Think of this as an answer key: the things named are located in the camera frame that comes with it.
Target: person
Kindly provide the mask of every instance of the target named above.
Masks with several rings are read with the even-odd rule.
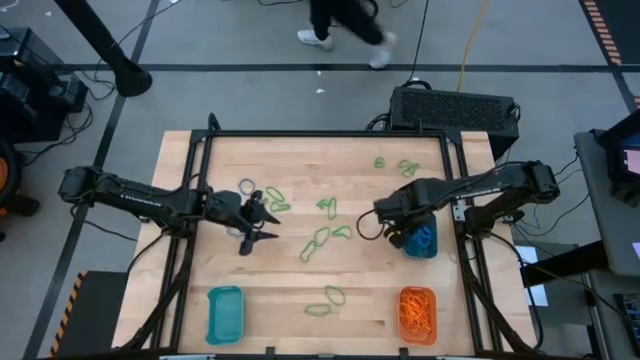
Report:
[[[329,34],[331,19],[334,18],[349,31],[373,48],[369,65],[382,69],[391,62],[391,53],[396,43],[393,33],[383,32],[380,26],[367,14],[361,0],[310,0],[311,24],[313,29],[298,31],[298,39],[307,45],[325,51],[334,48]]]

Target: wooden table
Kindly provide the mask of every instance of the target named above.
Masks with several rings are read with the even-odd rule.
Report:
[[[189,136],[190,132],[165,133],[154,186],[179,186]],[[493,167],[485,133],[465,133],[463,141],[471,174]],[[373,200],[389,196],[417,177],[444,178],[436,139],[225,137],[213,143],[207,180],[214,189],[237,191],[242,178],[251,178],[258,188],[280,189],[292,208],[276,214],[282,225],[266,226],[266,231],[280,238],[257,243],[247,257],[238,255],[240,241],[224,227],[200,223],[181,353],[262,354],[266,347],[274,346],[278,354],[397,355],[398,348],[407,346],[397,334],[397,295],[402,287],[417,285],[436,293],[438,339],[430,347],[410,346],[410,353],[473,354],[449,207],[437,212],[439,249],[429,261],[409,260],[386,240],[366,241],[355,232],[357,217],[372,208]],[[384,169],[374,168],[377,156],[386,160]],[[414,177],[400,175],[396,165],[403,159],[420,163]],[[316,203],[332,196],[338,199],[338,217],[329,221]],[[308,263],[299,260],[300,251],[318,228],[342,225],[353,228],[352,239],[331,238]],[[363,225],[365,234],[380,229],[375,216],[366,218]],[[505,225],[494,231],[511,239]],[[155,225],[143,225],[136,252],[158,232]],[[157,303],[168,244],[168,239],[161,241],[133,269],[114,346],[126,342]],[[484,248],[496,305],[521,337],[534,345],[516,257],[493,240],[485,240]],[[245,293],[245,335],[237,345],[214,347],[205,341],[207,293],[221,285],[237,285]],[[324,318],[306,315],[308,304],[327,302],[326,285],[342,287],[346,305],[334,307]],[[484,311],[479,313],[485,327],[484,343],[490,348],[486,317]],[[164,345],[168,344],[173,310],[166,316]]]

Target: white paper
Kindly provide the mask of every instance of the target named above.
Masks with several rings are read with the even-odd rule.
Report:
[[[538,262],[536,248],[533,246],[516,246],[516,249],[518,250],[518,253],[520,253],[520,256],[522,256],[522,260],[532,264]],[[527,289],[524,289],[524,293],[527,297],[527,304],[531,305],[531,298],[529,297]],[[533,300],[536,302],[536,306],[549,306],[549,302],[547,302],[547,293],[544,291],[544,285],[531,287],[531,294],[533,295]]]

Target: concrete floor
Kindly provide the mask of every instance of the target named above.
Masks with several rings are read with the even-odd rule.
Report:
[[[119,39],[157,1],[90,3]],[[394,63],[411,64],[424,0],[409,0],[399,9],[392,9],[387,0],[378,2],[380,22],[399,37]],[[459,64],[480,4],[478,0],[431,0],[418,63]],[[169,0],[160,0],[158,8],[168,5]],[[333,53],[299,44],[295,32],[307,26],[307,11],[305,3],[261,7],[249,0],[183,0],[153,21],[140,63],[366,63],[367,47],[343,29],[332,30],[337,45]],[[0,12],[0,24],[31,27],[68,64],[98,60],[53,0],[22,0]],[[138,35],[134,32],[123,43],[127,54],[132,53]],[[560,169],[575,156],[575,132],[608,128],[629,113],[609,72],[563,73],[554,67],[548,72],[535,71],[538,65],[607,65],[578,0],[492,0],[469,63],[530,65],[502,73],[471,71],[465,76],[464,91],[513,96],[521,104],[521,138],[512,148],[511,160],[539,159]],[[163,132],[203,128],[209,112],[216,113],[225,129],[363,129],[387,109],[393,88],[409,75],[403,71],[323,71],[319,75],[316,71],[243,71],[242,67],[217,70],[153,72],[151,90],[124,102],[105,170],[150,182]],[[100,76],[109,78],[110,74]],[[439,90],[454,90],[458,78],[450,71],[417,72],[416,76]],[[640,76],[625,74],[624,79],[640,95]],[[105,91],[99,84],[90,86],[97,93]],[[3,358],[23,356],[67,240],[72,222],[69,206],[56,195],[62,172],[93,162],[114,102],[115,95],[90,101],[94,125],[74,144],[52,150],[26,169],[24,192],[40,199],[41,211],[33,218],[9,217],[0,224],[8,233],[8,239],[0,243],[0,284],[5,289],[0,293]],[[584,180],[576,174],[564,183],[557,201],[538,209],[542,228],[549,228],[585,195]],[[130,215],[100,206],[90,210],[88,219],[133,237],[140,226]],[[540,240],[586,244],[599,238],[594,222],[587,202]],[[124,271],[134,246],[90,227],[82,229],[39,355],[48,353],[76,274]]]

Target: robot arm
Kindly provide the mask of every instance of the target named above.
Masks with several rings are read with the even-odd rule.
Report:
[[[259,231],[256,224],[280,223],[264,208],[261,191],[254,192],[241,205],[242,198],[235,192],[213,192],[210,187],[206,191],[193,190],[188,183],[175,190],[159,189],[94,167],[68,170],[58,194],[74,205],[101,203],[149,219],[176,237],[186,237],[192,232],[187,220],[206,220],[236,228],[245,234],[240,255],[249,255],[258,240],[277,237]]]
[[[502,192],[485,206],[469,207],[464,212],[466,231],[479,235],[490,231],[495,221],[527,203],[547,204],[560,195],[549,166],[541,162],[508,163],[489,172],[456,180],[418,179],[376,200],[374,212],[380,224],[389,224],[386,235],[401,248],[407,239],[404,230],[426,224],[433,212],[451,201]]]

